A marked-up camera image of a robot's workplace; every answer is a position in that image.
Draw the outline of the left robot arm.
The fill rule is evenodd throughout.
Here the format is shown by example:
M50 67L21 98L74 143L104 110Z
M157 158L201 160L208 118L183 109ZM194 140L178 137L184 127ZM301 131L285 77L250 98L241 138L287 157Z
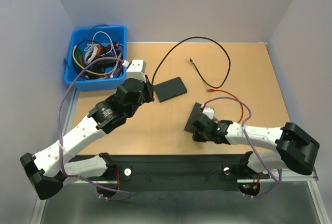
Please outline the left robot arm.
M154 101L153 92L147 75L139 79L128 78L113 95L97 103L77 126L60 135L58 141L35 154L24 154L20 162L38 198L53 197L63 188L65 181L99 176L111 179L115 175L115 166L106 154L77 163L71 159L94 141L125 124L142 104Z

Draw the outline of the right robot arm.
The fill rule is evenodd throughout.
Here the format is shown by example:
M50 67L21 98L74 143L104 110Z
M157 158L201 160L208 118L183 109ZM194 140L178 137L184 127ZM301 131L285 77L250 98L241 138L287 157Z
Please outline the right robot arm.
M298 125L287 122L283 127L241 126L221 120L215 122L203 113L194 116L192 139L216 144L253 145L266 149L260 157L270 169L290 169L311 175L320 148L319 143Z

